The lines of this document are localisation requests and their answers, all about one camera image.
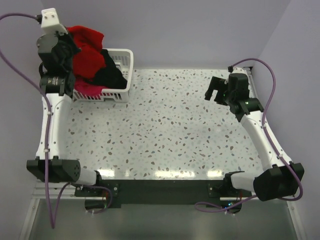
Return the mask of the red t shirt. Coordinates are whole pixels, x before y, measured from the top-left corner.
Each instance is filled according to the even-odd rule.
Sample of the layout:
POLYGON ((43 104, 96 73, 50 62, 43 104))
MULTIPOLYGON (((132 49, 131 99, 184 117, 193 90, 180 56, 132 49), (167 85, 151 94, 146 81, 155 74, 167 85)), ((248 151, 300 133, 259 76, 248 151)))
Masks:
POLYGON ((104 35, 96 30, 81 25, 68 27, 80 52, 73 57, 73 73, 76 77, 92 79, 96 73, 106 67, 101 54, 104 35))

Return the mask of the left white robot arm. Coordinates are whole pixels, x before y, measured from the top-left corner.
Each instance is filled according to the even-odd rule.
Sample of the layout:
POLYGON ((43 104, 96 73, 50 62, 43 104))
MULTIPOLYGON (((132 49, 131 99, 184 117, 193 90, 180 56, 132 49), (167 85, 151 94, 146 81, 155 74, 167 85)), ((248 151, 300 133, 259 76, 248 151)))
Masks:
POLYGON ((27 170, 44 183, 86 185, 86 191, 99 196, 104 184, 95 170, 82 169, 76 159, 69 159, 66 150, 68 115, 71 109, 76 78, 73 56, 80 52, 70 34, 46 33, 37 42, 41 59, 40 90, 42 97, 42 129, 34 160, 27 170))

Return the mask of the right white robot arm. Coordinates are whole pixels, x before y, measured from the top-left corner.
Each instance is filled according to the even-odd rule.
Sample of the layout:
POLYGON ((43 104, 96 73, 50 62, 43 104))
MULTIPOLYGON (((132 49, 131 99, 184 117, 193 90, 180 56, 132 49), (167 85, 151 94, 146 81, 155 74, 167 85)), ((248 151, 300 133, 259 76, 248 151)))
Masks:
POLYGON ((255 176, 244 171, 225 174, 223 192, 230 197, 240 190, 254 192, 259 200, 293 201, 301 193, 301 180, 305 170, 285 153, 273 134, 264 108, 257 98, 250 97, 249 79, 244 73, 231 73, 227 79, 212 77, 204 95, 209 101, 228 106, 237 121, 248 133, 259 155, 263 172, 255 176))

